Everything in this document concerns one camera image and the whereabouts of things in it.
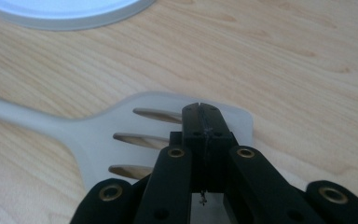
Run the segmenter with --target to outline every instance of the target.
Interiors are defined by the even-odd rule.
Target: spatula handle
[[[0,120],[58,138],[60,127],[68,119],[62,119],[29,107],[15,105],[0,99]]]

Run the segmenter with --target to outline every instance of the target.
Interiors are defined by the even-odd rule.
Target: metal screw
[[[247,159],[250,159],[255,155],[255,153],[251,149],[248,149],[248,148],[240,148],[240,149],[238,149],[237,154],[239,156],[247,158]]]
[[[171,148],[168,150],[168,155],[173,158],[180,158],[185,155],[185,152],[181,148]]]
[[[348,202],[348,197],[337,189],[330,187],[320,187],[319,193],[331,203],[344,204]]]
[[[113,201],[121,196],[123,188],[118,184],[112,184],[100,190],[100,199],[104,202]]]

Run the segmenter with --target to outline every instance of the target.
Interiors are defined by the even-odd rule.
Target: wood grain
[[[358,1],[166,0],[76,32],[0,20],[0,98],[81,118],[140,91],[245,108],[290,183],[358,195]],[[0,121],[0,223],[68,223],[85,194],[67,148]]]

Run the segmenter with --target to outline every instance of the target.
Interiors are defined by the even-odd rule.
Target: white spatula
[[[206,103],[220,109],[228,128],[240,145],[252,146],[253,120],[237,107],[184,95],[147,92],[135,94],[106,111],[84,119],[64,119],[0,100],[0,119],[46,134],[64,143],[74,154],[86,190],[107,178],[137,180],[113,174],[112,166],[152,168],[158,150],[129,144],[114,135],[149,137],[167,140],[170,132],[181,131],[181,124],[151,119],[142,114],[180,117],[182,108],[193,103]]]

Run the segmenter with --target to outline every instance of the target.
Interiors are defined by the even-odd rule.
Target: spatula slot
[[[182,123],[182,115],[180,113],[174,113],[170,111],[163,111],[150,108],[134,108],[133,113],[143,116],[148,119],[156,119],[160,121],[165,121],[169,123]]]
[[[115,133],[113,138],[125,143],[133,144],[140,147],[150,147],[162,149],[169,144],[169,139],[163,139],[155,136],[147,136],[134,133]]]
[[[152,167],[143,166],[112,165],[109,167],[109,172],[112,174],[138,180],[144,178],[147,175],[150,175],[152,171]]]

